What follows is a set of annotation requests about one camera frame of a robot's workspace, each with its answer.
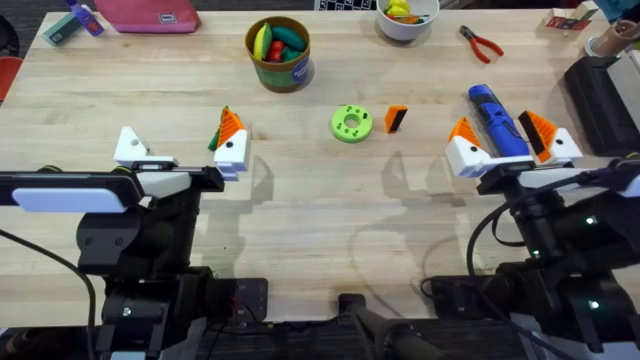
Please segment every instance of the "white bowl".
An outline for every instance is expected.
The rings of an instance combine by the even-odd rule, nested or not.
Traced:
[[[392,39],[407,41],[417,38],[431,26],[431,22],[440,12],[440,2],[438,0],[407,0],[407,2],[411,6],[411,14],[429,15],[428,18],[424,19],[424,23],[412,25],[391,20],[383,13],[384,9],[389,5],[389,0],[378,1],[376,21],[382,32]]]

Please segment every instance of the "cable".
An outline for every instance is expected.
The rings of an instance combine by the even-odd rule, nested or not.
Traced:
[[[209,358],[211,357],[211,354],[213,353],[213,348],[216,347],[216,343],[218,342],[218,338],[220,337],[220,334],[222,334],[222,331],[224,330],[224,328],[227,327],[228,323],[229,322],[226,322],[226,323],[224,323],[224,325],[222,325],[220,330],[218,330],[218,332],[216,333],[216,337],[214,337],[213,341],[211,341],[211,346],[209,347],[209,352],[207,352],[207,357],[205,357],[205,360],[209,360]]]
[[[339,315],[336,315],[330,319],[327,320],[322,320],[322,321],[307,321],[304,325],[297,327],[294,326],[293,323],[285,321],[283,322],[284,325],[287,325],[289,327],[289,329],[295,331],[295,332],[303,332],[306,331],[308,329],[312,329],[312,328],[316,328],[316,327],[322,327],[325,325],[329,325],[335,321],[337,321],[340,318]]]
[[[52,260],[57,261],[58,263],[62,264],[63,266],[65,266],[67,269],[71,270],[74,274],[76,274],[80,280],[82,280],[82,282],[84,283],[84,285],[87,287],[87,292],[89,293],[89,319],[87,321],[87,352],[89,355],[89,360],[95,360],[96,359],[96,350],[95,350],[95,343],[93,340],[93,334],[95,331],[95,327],[96,327],[96,291],[93,288],[93,284],[91,283],[91,280],[89,280],[89,278],[87,277],[87,275],[83,274],[80,272],[80,269],[78,269],[75,265],[73,265],[72,263],[68,262],[67,260],[61,258],[60,256],[52,253],[51,251],[44,249],[32,242],[29,242],[27,240],[24,240],[22,238],[19,238],[11,233],[8,233],[2,229],[0,229],[0,236],[5,237],[13,242],[16,242],[24,247],[27,247],[35,252],[38,252]]]
[[[242,307],[244,307],[249,312],[249,314],[251,315],[251,318],[253,319],[253,321],[255,321],[257,323],[260,322],[260,320],[258,320],[258,318],[256,317],[256,314],[253,312],[253,310],[251,310],[251,308],[244,301],[242,301],[242,300],[240,300],[240,299],[238,299],[236,297],[233,297],[233,296],[231,297],[231,301],[233,301],[235,304],[242,305]]]
[[[360,322],[360,319],[358,319],[358,316],[356,316],[356,314],[353,311],[349,311],[349,317],[351,317],[351,320],[353,321],[353,325],[355,325],[356,327],[356,331],[358,332],[358,337],[362,342],[362,347],[364,348],[364,352],[367,354],[367,360],[376,360],[376,356],[373,353],[373,350],[371,350],[371,345],[369,344],[367,333],[364,331],[364,328],[362,327],[362,323]]]
[[[500,215],[494,217],[493,221],[491,222],[491,233],[493,233],[493,238],[496,239],[496,241],[499,242],[500,244],[502,244],[504,246],[508,246],[508,247],[524,247],[524,246],[526,246],[524,241],[511,242],[511,241],[500,240],[500,238],[498,238],[498,235],[496,235],[496,232],[498,231],[498,221],[500,220]]]
[[[502,214],[506,210],[518,205],[519,203],[521,203],[522,201],[530,197],[537,196],[547,191],[551,191],[553,189],[557,189],[559,187],[570,185],[573,183],[586,183],[589,180],[592,180],[593,178],[595,178],[597,176],[596,175],[597,172],[598,170],[595,170],[593,172],[582,172],[578,175],[574,175],[565,179],[554,181],[547,185],[533,189],[532,191],[529,191],[525,194],[522,194],[516,197],[515,199],[507,201],[504,204],[500,205],[495,210],[493,210],[491,213],[489,213],[489,215],[487,215],[484,219],[482,219],[482,221],[480,221],[478,226],[476,226],[476,228],[473,230],[471,237],[469,238],[469,244],[467,245],[467,271],[469,271],[469,275],[471,276],[476,275],[475,269],[473,268],[473,250],[476,246],[476,242],[478,241],[478,237],[480,236],[480,233],[482,233],[482,230],[484,230],[484,228],[489,224],[490,221],[492,221],[496,217],[499,217],[500,214]]]
[[[431,300],[431,301],[435,301],[436,297],[433,296],[433,294],[429,294],[427,292],[427,290],[425,290],[424,286],[431,281],[431,278],[425,278],[420,282],[420,292],[422,293],[422,295],[424,295],[424,297],[426,297],[427,299]]]
[[[491,312],[493,312],[502,322],[507,324],[511,329],[515,330],[517,333],[519,333],[520,335],[526,337],[532,343],[544,348],[545,350],[549,351],[550,353],[554,354],[555,356],[557,356],[557,357],[559,357],[561,359],[564,359],[564,360],[577,360],[573,356],[565,353],[564,351],[562,351],[562,350],[556,348],[555,346],[547,343],[546,341],[538,338],[530,330],[527,330],[527,329],[521,327],[520,325],[514,323],[513,320],[509,319],[502,311],[500,311],[498,306],[496,304],[494,304],[493,301],[491,301],[491,299],[489,299],[489,297],[482,290],[478,289],[473,284],[469,284],[469,283],[464,282],[464,281],[447,281],[447,280],[433,279],[433,278],[425,278],[422,281],[423,281],[423,283],[431,281],[431,282],[441,282],[441,283],[444,283],[444,284],[451,284],[451,285],[458,284],[458,285],[463,285],[463,286],[466,286],[466,287],[470,288],[475,293],[480,295],[480,298],[485,303],[485,305],[487,305],[487,307],[489,307]]]

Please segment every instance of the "green toy cucumber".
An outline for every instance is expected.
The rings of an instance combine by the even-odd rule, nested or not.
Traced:
[[[297,50],[304,51],[306,45],[304,39],[300,37],[295,31],[286,28],[284,26],[274,26],[271,28],[271,32],[275,39],[281,40],[288,47]]]
[[[298,56],[302,55],[302,52],[291,50],[288,47],[285,47],[284,50],[280,53],[282,56],[282,61],[289,62],[298,58]]]

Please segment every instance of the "wooden table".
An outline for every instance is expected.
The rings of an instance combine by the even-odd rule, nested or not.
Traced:
[[[373,12],[277,13],[312,35],[313,80],[283,95],[259,84],[243,48],[249,26],[274,14],[202,13],[202,27],[186,36],[107,28],[98,38],[81,31],[62,48],[36,38],[0,110],[0,170],[110,170],[124,125],[156,154],[210,165],[206,147],[229,105],[251,130],[250,171],[203,198],[193,264],[222,277],[267,278],[270,320],[327,318],[343,292],[366,294],[385,316],[424,317],[433,311],[418,296],[419,281],[464,274],[469,234],[503,201],[479,197],[444,157],[460,117],[481,129],[467,89],[489,84],[512,115],[539,113],[588,150],[562,76],[586,39],[605,29],[602,17],[563,37],[539,26],[543,10],[442,11],[430,34],[399,45],[376,30]],[[48,14],[39,33],[61,17]],[[506,55],[482,64],[457,33],[462,24]],[[329,130],[333,111],[347,103],[375,118],[362,143],[342,143]],[[396,103],[409,112],[400,132],[386,135],[384,114]],[[2,208],[0,227],[75,263],[80,217]],[[508,216],[499,235],[520,238]],[[74,275],[9,241],[0,241],[0,254],[0,326],[85,323],[86,290]],[[486,231],[476,265],[491,272],[525,255]],[[629,274],[621,282],[640,299]],[[101,293],[102,281],[94,283]]]

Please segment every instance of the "red toy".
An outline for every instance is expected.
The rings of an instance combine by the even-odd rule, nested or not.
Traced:
[[[280,40],[273,41],[269,47],[269,54],[267,54],[267,61],[269,62],[282,62],[282,50],[284,49],[284,43]]]

